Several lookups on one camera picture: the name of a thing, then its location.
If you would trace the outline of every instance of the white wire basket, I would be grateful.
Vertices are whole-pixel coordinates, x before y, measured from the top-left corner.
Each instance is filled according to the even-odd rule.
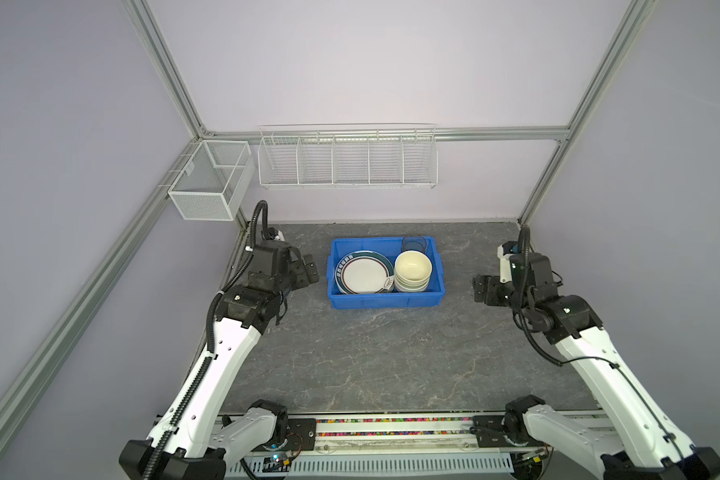
[[[248,142],[202,140],[168,195],[186,220],[234,220],[255,169]]]
[[[259,181],[265,188],[434,187],[438,183],[432,126],[263,131]]]

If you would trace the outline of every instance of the stack of bowls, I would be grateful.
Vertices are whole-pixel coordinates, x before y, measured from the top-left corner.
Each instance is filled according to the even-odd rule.
[[[398,292],[423,292],[429,285],[432,262],[422,252],[407,250],[394,261],[394,286]]]

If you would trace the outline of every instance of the mesh basket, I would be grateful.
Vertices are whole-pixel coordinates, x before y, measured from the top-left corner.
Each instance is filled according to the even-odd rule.
[[[248,142],[202,140],[168,195],[187,220],[234,220],[255,168]]]
[[[265,188],[434,187],[434,130],[266,135],[259,181]]]

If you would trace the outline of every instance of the perforated metal strip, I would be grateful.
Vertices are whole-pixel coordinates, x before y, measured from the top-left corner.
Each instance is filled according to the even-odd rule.
[[[264,457],[247,458],[251,470],[259,477],[281,477],[282,473],[262,473]],[[303,456],[297,458],[289,477],[315,476],[419,476],[443,473],[511,473],[508,453],[397,454]],[[236,463],[227,478],[245,477]]]

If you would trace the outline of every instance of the white wall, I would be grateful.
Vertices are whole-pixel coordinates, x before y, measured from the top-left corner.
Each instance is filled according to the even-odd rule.
[[[553,140],[441,142],[435,188],[265,190],[254,177],[247,214],[269,202],[275,222],[517,219],[549,161]]]
[[[235,227],[168,205],[0,462],[0,478],[126,478],[117,463],[176,397]]]
[[[628,0],[151,0],[210,130],[567,124]]]
[[[187,141],[118,2],[0,0],[0,398]]]
[[[720,0],[659,3],[531,226],[662,409],[720,453]]]

